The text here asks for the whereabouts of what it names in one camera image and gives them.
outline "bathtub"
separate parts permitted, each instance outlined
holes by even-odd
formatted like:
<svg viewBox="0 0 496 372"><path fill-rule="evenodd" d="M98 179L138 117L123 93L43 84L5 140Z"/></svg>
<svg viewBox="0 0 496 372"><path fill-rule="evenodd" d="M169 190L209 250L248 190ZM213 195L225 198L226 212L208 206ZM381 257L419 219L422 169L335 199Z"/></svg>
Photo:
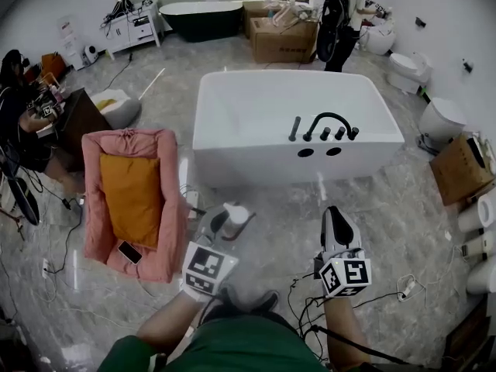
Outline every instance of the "bathtub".
<svg viewBox="0 0 496 372"><path fill-rule="evenodd" d="M241 2L173 3L160 7L170 27L192 43L235 36L242 13Z"/></svg>
<svg viewBox="0 0 496 372"><path fill-rule="evenodd" d="M359 129L355 140L334 112ZM289 137L295 117L301 122ZM320 136L330 127L327 140ZM232 71L200 83L193 151L198 177L213 188L281 185L372 175L405 140L372 81L358 74L320 71Z"/></svg>

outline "green shirt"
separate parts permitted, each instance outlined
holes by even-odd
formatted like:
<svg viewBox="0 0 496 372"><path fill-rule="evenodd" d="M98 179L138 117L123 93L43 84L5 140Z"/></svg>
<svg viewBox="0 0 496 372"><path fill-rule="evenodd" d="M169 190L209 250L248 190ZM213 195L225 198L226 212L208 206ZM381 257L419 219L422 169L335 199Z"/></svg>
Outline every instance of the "green shirt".
<svg viewBox="0 0 496 372"><path fill-rule="evenodd" d="M99 372L146 372L153 348L135 336L114 344ZM326 372L303 340L268 319L244 315L202 325L188 348L162 371Z"/></svg>

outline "white cabinet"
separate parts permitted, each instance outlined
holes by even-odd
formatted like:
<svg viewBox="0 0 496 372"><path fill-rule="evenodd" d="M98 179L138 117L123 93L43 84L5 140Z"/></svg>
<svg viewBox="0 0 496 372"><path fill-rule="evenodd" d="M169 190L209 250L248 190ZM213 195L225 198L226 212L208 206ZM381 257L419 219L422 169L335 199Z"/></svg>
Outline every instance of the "white cabinet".
<svg viewBox="0 0 496 372"><path fill-rule="evenodd" d="M102 27L105 32L107 51L112 59L114 52L154 41L160 47L160 33L164 33L164 21L160 17L157 0L145 6L134 5L134 11L111 21Z"/></svg>

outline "marble floor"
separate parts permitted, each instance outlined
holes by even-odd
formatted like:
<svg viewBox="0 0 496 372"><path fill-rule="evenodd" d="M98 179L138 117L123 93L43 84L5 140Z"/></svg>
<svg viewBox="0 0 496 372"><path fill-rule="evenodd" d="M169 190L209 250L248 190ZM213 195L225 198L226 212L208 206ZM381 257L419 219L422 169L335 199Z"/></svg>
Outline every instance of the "marble floor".
<svg viewBox="0 0 496 372"><path fill-rule="evenodd" d="M128 56L128 52L117 54L115 61L101 57L91 67L69 73L67 85L72 89L85 87L89 95L100 92L127 64ZM321 216L328 205L338 205L350 214L361 229L363 246L371 259L374 283L353 298L355 305L396 292L398 278L406 274L414 274L423 284L442 278L428 286L427 294L411 301L400 303L389 296L356 310L371 347L411 363L436 367L446 334L478 299L467 297L465 282L470 265L453 250L464 240L456 227L456 211L443 207L429 169L429 155L415 146L416 123L425 102L386 83L387 63L385 57L354 51L344 67L344 71L364 74L375 83L405 137L405 145L394 159L374 176L325 182L326 201L313 184L213 191L201 185L201 177L194 171L190 184L200 191L200 207L236 200L257 213L235 243L219 247L242 261L230 278L240 297L247 300L267 289L278 290L281 301L277 311L293 325L296 320L286 301L289 286L293 278L312 269L312 258L319 250ZM133 61L112 88L138 98L164 69L143 95L143 110L133 126L172 129L180 155L187 157L191 156L195 104L204 74L241 69L297 70L298 66L254 63L243 36L188 44L169 35L160 48L149 45L133 49ZM316 61L299 69L320 71L323 63ZM42 180L61 194L58 185L43 176ZM41 224L25 227L25 242L15 225L0 216L2 261L19 310L15 319L36 344L33 355L43 369L96 370L118 338L134 333L141 322L171 300L178 291L177 280L171 284L138 282L86 260L81 253L84 225L71 234L64 270L56 280L42 279L43 258L50 260L53 268L61 266L64 241L78 223L78 211L66 210L46 192L36 194L36 198ZM10 316L15 310L3 273L0 285L0 304ZM299 281L291 294L293 309L299 313L305 298L319 296L321 291L317 281ZM316 308L310 311L315 317L320 313ZM314 336L309 336L308 344L320 351Z"/></svg>

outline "black backpack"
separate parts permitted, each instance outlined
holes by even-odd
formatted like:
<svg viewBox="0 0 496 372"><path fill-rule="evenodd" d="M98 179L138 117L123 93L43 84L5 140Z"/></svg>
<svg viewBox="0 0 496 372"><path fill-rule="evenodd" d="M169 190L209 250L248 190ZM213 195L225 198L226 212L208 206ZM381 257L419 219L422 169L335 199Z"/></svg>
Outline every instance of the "black backpack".
<svg viewBox="0 0 496 372"><path fill-rule="evenodd" d="M350 23L348 0L325 0L322 8L321 23L330 29L338 29Z"/></svg>
<svg viewBox="0 0 496 372"><path fill-rule="evenodd" d="M317 35L317 55L320 60L329 62L334 55L338 31L350 23L348 0L325 0L322 7L319 34Z"/></svg>

